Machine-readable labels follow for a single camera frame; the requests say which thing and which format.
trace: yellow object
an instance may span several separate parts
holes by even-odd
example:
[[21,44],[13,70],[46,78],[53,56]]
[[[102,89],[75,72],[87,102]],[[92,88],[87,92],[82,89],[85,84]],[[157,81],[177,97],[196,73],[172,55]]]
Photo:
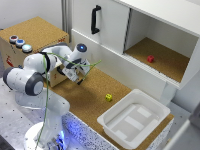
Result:
[[106,100],[110,102],[112,100],[112,95],[111,94],[106,94]]

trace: cabinet compartment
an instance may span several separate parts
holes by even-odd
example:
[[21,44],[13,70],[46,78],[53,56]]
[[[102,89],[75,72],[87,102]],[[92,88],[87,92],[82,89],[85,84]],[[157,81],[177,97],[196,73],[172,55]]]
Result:
[[[96,28],[100,32],[91,33],[91,15],[96,5]],[[74,0],[73,29],[84,34],[100,45],[122,54],[126,37],[130,9],[113,0]]]
[[[197,41],[192,34],[132,9],[124,53],[181,83]],[[153,63],[147,61],[149,55],[155,57]]]

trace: brown box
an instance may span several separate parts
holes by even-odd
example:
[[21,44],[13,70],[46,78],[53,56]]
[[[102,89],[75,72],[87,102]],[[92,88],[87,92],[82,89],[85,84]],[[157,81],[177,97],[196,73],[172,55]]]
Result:
[[[32,46],[32,53],[25,54],[21,49],[9,43],[9,37],[17,35],[19,39],[25,40],[26,44]],[[42,50],[46,46],[59,42],[69,44],[69,35],[61,29],[53,26],[40,17],[27,20],[12,27],[0,31],[0,51],[5,69],[8,67],[23,67],[23,61],[28,55]],[[55,68],[50,72],[50,86],[62,82],[67,77],[59,74]]]

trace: wooden surface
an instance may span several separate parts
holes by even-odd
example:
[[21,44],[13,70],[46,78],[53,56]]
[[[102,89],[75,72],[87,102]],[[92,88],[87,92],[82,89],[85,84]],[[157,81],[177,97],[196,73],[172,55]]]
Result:
[[200,6],[187,0],[115,0],[152,18],[200,36]]
[[[125,53],[178,82],[181,82],[190,60],[188,57],[183,56],[149,38],[143,39],[125,51]],[[154,56],[155,61],[153,63],[147,61],[149,55]]]
[[[117,146],[120,150],[123,149],[105,134],[102,126],[97,122],[97,118],[131,92],[131,89],[122,85],[97,68],[94,68],[90,72],[81,85],[77,85],[67,79],[50,89],[69,101],[70,111],[72,113]],[[105,100],[106,94],[111,94],[113,96],[111,102]],[[145,150],[172,119],[173,115],[169,115],[137,148],[137,150]]]
[[9,37],[17,35],[19,39],[25,40],[26,44],[37,51],[58,39],[66,38],[68,34],[40,17],[35,17],[12,27],[0,31],[0,37],[9,42]]

